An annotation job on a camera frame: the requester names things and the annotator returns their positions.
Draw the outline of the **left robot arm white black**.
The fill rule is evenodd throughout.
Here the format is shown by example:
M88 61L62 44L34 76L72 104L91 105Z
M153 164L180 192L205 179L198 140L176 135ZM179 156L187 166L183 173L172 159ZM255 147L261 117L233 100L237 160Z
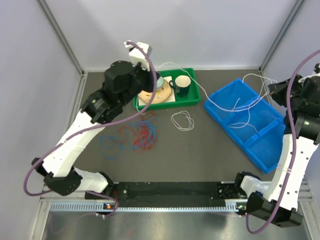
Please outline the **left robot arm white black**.
M35 158L32 167L44 177L50 192L61 196L73 192L95 192L109 198L114 191L112 180L103 172L89 172L74 163L93 138L104 128L116 125L114 119L141 91L153 93L158 74L151 63L116 61L104 72L102 87L91 93L74 122L54 149Z

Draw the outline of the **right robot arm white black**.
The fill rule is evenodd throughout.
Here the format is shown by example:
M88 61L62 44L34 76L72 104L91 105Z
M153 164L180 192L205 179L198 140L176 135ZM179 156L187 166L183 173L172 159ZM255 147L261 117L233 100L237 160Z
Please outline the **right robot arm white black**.
M279 208L271 223L281 228L301 225L298 214L299 189L306 168L320 143L320 75L296 75L290 92L290 107L296 135L296 154L290 166L293 136L289 117L284 118L285 130L282 150L274 176L267 188L259 177L250 172L237 174L233 192L239 198L247 197L246 213L267 221L278 200Z

